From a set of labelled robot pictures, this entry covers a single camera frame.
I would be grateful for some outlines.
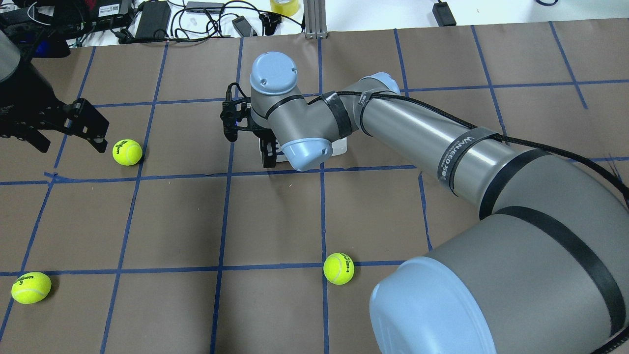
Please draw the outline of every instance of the silver arm segment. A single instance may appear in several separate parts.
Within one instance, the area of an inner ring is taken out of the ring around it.
[[[480,223],[374,289],[383,353],[586,354],[626,327],[629,214],[605,187],[544,151],[484,139],[492,133],[413,102],[370,100],[399,94],[382,73],[344,90],[359,96],[308,105],[283,56],[256,60],[251,106],[294,168],[318,167],[332,141],[362,130],[479,210]]]

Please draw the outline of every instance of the metal post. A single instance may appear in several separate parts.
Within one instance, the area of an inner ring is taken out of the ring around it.
[[[328,38],[328,27],[325,25],[325,0],[304,0],[304,17],[306,38]]]

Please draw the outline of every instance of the blue cap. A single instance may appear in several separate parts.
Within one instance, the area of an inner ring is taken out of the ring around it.
[[[496,354],[474,296],[432,258],[408,260],[376,285],[369,314],[383,354]]]
[[[380,81],[381,83],[383,83],[385,86],[387,86],[387,88],[390,89],[391,91],[397,94],[400,94],[398,83],[395,82],[395,80],[391,77],[391,75],[387,74],[386,72],[377,72],[373,75],[365,76],[362,79],[367,79],[367,78],[376,79]]]
[[[249,82],[254,90],[269,96],[288,93],[297,86],[297,65],[284,53],[260,54],[253,62]]]
[[[297,171],[319,168],[332,156],[332,143],[323,138],[297,139],[282,145],[282,152]]]

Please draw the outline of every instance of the white cable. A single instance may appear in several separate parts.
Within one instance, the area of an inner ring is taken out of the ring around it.
[[[35,19],[35,7],[34,7],[34,6],[35,6],[35,4],[36,4],[36,3],[37,3],[37,1],[35,1],[35,2],[34,2],[34,3],[33,3],[33,4],[32,4],[32,5],[28,8],[28,10],[26,10],[26,15],[28,16],[28,18],[30,18],[31,20],[33,20],[33,21],[35,21],[35,22],[37,22],[37,23],[40,23],[40,24],[45,25],[45,26],[50,26],[50,24],[49,24],[49,23],[39,22],[39,21],[37,21],[37,20]]]

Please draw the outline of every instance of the yellow tennis ball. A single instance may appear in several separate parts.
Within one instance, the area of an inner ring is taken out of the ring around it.
[[[142,158],[142,146],[137,141],[123,139],[114,145],[111,151],[114,160],[123,166],[131,166]]]
[[[323,274],[335,285],[343,285],[353,277],[353,261],[345,253],[333,253],[323,263]]]
[[[43,300],[51,286],[48,275],[33,271],[22,275],[13,283],[11,296],[20,304],[33,304]]]

